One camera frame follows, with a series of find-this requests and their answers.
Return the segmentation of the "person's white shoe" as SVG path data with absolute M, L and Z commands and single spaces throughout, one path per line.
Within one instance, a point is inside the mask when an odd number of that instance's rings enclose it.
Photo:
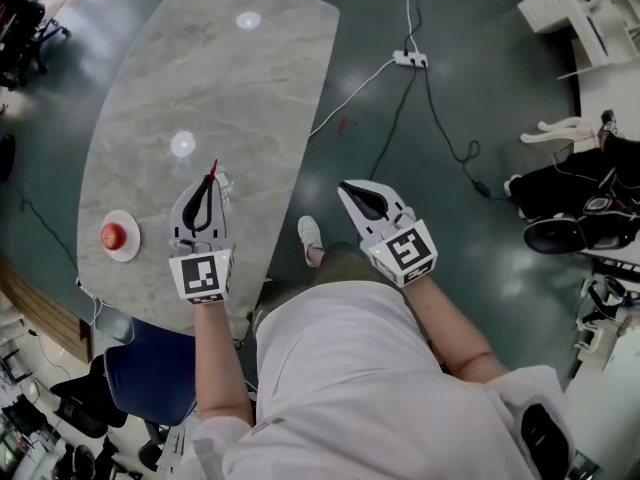
M 298 220 L 297 230 L 307 265 L 314 269 L 319 268 L 325 254 L 325 249 L 322 244 L 321 231 L 317 222 L 311 216 L 302 216 Z

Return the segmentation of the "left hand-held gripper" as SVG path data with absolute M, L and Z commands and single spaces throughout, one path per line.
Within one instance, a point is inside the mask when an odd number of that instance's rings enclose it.
M 178 296 L 192 305 L 224 302 L 229 298 L 234 246 L 228 237 L 220 185 L 205 175 L 190 185 L 170 212 L 173 248 L 169 266 Z M 214 244 L 192 241 L 197 237 Z

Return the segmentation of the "person's white shirt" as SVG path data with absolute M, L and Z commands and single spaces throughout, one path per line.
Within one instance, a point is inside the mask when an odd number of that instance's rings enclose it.
M 534 402 L 573 446 L 554 369 L 452 376 L 404 292 L 383 283 L 311 287 L 256 342 L 253 426 L 200 418 L 172 480 L 539 480 L 518 433 Z

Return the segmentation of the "clear glass object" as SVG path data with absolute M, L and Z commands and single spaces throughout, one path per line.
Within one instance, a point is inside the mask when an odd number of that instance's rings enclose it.
M 225 166 L 217 166 L 212 178 L 212 201 L 224 210 L 231 206 L 234 191 L 234 180 Z

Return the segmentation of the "blue upholstered chair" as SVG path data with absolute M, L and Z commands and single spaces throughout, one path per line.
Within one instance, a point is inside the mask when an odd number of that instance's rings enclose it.
M 138 319 L 132 332 L 103 354 L 114 404 L 150 423 L 181 424 L 195 407 L 195 339 Z

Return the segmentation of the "black mesh office chair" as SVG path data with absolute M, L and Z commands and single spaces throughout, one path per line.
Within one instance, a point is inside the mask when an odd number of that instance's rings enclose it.
M 114 403 L 102 355 L 91 362 L 86 375 L 60 382 L 51 392 L 59 398 L 54 414 L 89 438 L 105 437 L 127 421 L 128 414 Z

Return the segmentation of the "person's olive trousers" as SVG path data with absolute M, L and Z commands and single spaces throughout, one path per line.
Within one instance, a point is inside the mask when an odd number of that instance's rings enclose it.
M 385 277 L 376 270 L 352 244 L 330 246 L 323 255 L 317 273 L 306 284 L 272 280 L 265 282 L 252 316 L 252 333 L 276 308 L 303 291 L 321 284 L 345 281 L 370 281 L 386 284 Z

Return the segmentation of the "black equipment heap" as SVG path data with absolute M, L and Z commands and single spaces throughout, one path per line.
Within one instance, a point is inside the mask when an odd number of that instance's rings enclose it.
M 600 139 L 596 148 L 506 182 L 528 221 L 524 240 L 532 250 L 619 250 L 640 236 L 640 141 L 613 132 Z

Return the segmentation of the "white round plate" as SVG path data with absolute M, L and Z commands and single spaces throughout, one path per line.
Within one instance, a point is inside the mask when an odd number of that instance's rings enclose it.
M 131 261 L 137 255 L 141 246 L 141 232 L 138 223 L 131 214 L 123 210 L 109 212 L 102 222 L 101 229 L 107 222 L 119 223 L 126 230 L 127 240 L 125 245 L 117 251 L 106 250 L 102 245 L 105 253 L 119 263 Z

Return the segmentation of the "white power strip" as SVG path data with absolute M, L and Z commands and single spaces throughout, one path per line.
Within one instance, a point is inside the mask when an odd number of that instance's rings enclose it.
M 419 52 L 408 52 L 405 50 L 395 50 L 393 52 L 393 62 L 400 67 L 410 67 L 426 69 L 428 61 L 425 54 Z

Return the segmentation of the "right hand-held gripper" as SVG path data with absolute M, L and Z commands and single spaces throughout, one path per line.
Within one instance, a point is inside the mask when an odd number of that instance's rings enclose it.
M 337 191 L 365 256 L 398 288 L 434 270 L 438 252 L 424 221 L 411 208 L 401 211 L 404 202 L 390 186 L 353 179 L 342 181 Z M 389 221 L 381 226 L 382 220 Z

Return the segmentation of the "white organizer cart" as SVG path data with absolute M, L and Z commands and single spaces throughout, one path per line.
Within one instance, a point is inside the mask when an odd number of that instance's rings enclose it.
M 536 34 L 567 29 L 580 70 L 640 59 L 640 0 L 523 0 Z

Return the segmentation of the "red apple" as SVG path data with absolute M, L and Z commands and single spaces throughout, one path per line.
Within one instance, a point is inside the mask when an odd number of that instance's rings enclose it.
M 117 222 L 107 222 L 101 229 L 100 239 L 106 250 L 120 250 L 127 240 L 126 230 Z

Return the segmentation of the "person's right forearm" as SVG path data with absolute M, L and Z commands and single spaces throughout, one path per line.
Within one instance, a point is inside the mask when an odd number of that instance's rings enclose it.
M 507 373 L 480 330 L 428 275 L 405 286 L 403 292 L 452 376 L 488 383 Z

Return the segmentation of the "person's left forearm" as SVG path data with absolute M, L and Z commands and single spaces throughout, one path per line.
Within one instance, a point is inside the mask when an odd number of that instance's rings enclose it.
M 253 426 L 247 385 L 222 302 L 195 307 L 195 392 L 202 421 L 233 417 Z

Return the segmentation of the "black shoulder pack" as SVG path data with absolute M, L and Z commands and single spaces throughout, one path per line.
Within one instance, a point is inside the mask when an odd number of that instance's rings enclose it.
M 573 462 L 573 446 L 552 414 L 540 402 L 521 413 L 518 433 L 523 455 L 539 480 L 565 480 Z

